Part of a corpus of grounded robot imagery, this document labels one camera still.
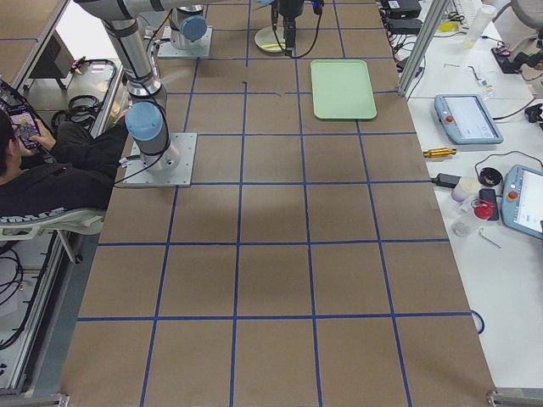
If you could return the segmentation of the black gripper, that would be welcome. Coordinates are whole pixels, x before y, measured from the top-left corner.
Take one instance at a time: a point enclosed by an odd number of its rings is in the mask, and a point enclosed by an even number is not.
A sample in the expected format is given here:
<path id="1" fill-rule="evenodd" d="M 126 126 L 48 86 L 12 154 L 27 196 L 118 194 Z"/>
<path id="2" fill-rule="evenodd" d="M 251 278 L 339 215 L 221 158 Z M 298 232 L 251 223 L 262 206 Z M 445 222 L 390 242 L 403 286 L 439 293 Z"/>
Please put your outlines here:
<path id="1" fill-rule="evenodd" d="M 294 55 L 296 19 L 302 15 L 303 0 L 279 0 L 278 13 L 283 17 L 284 53 Z"/>

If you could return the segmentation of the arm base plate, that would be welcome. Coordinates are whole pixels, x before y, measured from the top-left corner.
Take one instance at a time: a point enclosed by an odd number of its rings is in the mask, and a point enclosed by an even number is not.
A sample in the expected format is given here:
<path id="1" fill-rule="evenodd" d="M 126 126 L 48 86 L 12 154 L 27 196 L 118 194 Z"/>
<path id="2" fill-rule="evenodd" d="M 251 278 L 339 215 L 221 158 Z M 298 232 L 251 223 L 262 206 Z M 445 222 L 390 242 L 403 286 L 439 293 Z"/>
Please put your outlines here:
<path id="1" fill-rule="evenodd" d="M 126 172 L 121 177 L 123 187 L 190 187 L 196 152 L 196 133 L 170 133 L 170 146 L 160 158 L 140 154 L 136 142 Z"/>
<path id="2" fill-rule="evenodd" d="M 190 42 L 185 36 L 171 34 L 171 28 L 166 26 L 162 35 L 163 42 L 159 45 L 159 59 L 208 59 L 213 28 L 207 27 L 205 34 Z"/>

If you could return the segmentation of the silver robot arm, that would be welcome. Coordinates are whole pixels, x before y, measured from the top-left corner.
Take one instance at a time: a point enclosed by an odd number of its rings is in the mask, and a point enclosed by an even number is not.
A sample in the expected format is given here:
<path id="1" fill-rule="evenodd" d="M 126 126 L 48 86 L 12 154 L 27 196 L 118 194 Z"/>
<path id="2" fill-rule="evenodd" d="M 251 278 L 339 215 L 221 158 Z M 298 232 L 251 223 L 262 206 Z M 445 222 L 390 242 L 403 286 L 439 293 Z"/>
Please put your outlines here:
<path id="1" fill-rule="evenodd" d="M 125 70 L 128 92 L 135 103 L 128 111 L 126 125 L 140 150 L 144 169 L 161 171 L 177 166 L 180 154 L 171 146 L 165 117 L 166 90 L 143 45 L 137 17 L 147 12 L 181 14 L 209 2 L 78 1 L 77 4 L 101 20 Z"/>
<path id="2" fill-rule="evenodd" d="M 174 8 L 169 16 L 170 39 L 174 48 L 188 49 L 207 32 L 203 5 Z"/>

